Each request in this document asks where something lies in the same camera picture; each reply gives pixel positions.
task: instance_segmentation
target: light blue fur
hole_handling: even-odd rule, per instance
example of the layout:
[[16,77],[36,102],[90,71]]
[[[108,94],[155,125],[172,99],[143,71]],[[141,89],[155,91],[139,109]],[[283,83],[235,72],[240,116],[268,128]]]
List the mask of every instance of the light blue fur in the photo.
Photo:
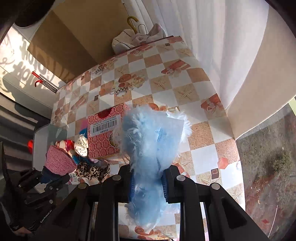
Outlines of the light blue fur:
[[122,151],[130,156],[135,194],[126,205],[129,216],[145,230],[158,222],[166,202],[161,176],[178,154],[184,120],[140,106],[122,122]]

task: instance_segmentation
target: pink box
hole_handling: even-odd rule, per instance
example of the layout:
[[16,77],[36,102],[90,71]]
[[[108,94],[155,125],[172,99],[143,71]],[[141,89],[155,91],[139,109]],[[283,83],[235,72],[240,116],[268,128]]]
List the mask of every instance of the pink box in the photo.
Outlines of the pink box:
[[88,117],[87,140],[89,158],[119,160],[119,149],[112,139],[115,127],[121,124],[125,111],[129,107],[119,104]]

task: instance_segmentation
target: curtain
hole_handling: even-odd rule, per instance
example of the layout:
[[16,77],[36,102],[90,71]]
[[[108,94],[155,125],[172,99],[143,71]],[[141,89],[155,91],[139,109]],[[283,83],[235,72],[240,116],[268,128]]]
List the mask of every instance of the curtain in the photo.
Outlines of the curtain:
[[226,109],[241,88],[262,42],[264,0],[122,0],[147,31],[159,23],[180,35],[209,76]]

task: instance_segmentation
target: checkered tablecloth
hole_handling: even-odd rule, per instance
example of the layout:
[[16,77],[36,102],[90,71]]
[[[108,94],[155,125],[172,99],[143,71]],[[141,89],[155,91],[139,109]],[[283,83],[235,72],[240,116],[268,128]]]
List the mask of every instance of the checkered tablecloth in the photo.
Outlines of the checkered tablecloth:
[[[220,183],[245,209],[242,170],[230,123],[213,85],[181,37],[140,46],[78,76],[57,92],[51,123],[67,129],[67,137],[74,140],[86,127],[87,116],[119,103],[184,111],[192,135],[180,145],[181,155],[174,164],[197,183]],[[110,175],[117,174],[121,165],[124,162],[113,162]],[[178,236],[179,213],[165,213],[151,235],[130,225],[125,213],[126,208],[119,205],[122,237]],[[202,215],[206,223],[203,205]]]

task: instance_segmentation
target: metal bolt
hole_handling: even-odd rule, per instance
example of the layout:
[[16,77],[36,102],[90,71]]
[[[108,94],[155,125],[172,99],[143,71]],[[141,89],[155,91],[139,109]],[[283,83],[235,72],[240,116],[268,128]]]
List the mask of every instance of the metal bolt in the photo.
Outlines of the metal bolt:
[[177,180],[178,181],[184,181],[186,178],[183,175],[178,175]]
[[86,183],[79,183],[78,184],[78,188],[79,189],[84,189],[84,188],[86,188],[87,187],[87,184]]
[[121,176],[120,176],[120,175],[114,175],[114,176],[112,177],[112,179],[113,179],[114,181],[119,181],[119,180],[121,179]]
[[220,189],[220,185],[218,183],[213,183],[212,188],[215,190],[218,190],[218,189]]

